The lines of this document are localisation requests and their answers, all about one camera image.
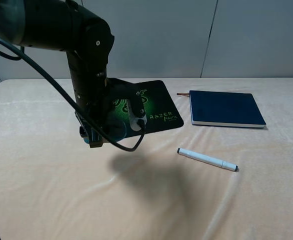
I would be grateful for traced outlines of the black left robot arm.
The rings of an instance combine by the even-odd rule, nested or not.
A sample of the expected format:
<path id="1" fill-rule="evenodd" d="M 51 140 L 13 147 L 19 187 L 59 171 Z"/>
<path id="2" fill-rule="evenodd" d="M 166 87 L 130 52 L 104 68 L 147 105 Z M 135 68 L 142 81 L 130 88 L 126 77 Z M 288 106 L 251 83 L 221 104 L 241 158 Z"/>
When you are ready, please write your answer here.
<path id="1" fill-rule="evenodd" d="M 0 0 L 0 44 L 24 60 L 69 102 L 90 145 L 116 143 L 128 130 L 143 136 L 147 117 L 136 84 L 107 76 L 114 36 L 108 23 L 73 0 Z M 66 53 L 75 100 L 37 63 L 26 47 Z"/>

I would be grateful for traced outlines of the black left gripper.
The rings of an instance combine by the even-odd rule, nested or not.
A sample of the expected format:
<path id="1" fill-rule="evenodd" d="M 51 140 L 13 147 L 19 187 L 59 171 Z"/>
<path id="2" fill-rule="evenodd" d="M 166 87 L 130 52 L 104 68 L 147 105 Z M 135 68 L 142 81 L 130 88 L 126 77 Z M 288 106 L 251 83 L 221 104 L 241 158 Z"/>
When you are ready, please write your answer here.
<path id="1" fill-rule="evenodd" d="M 117 100 L 126 100 L 131 129 L 137 132 L 145 130 L 146 111 L 136 83 L 118 78 L 87 79 L 82 82 L 82 93 L 87 100 L 85 110 L 98 112 L 103 122 L 114 112 Z"/>

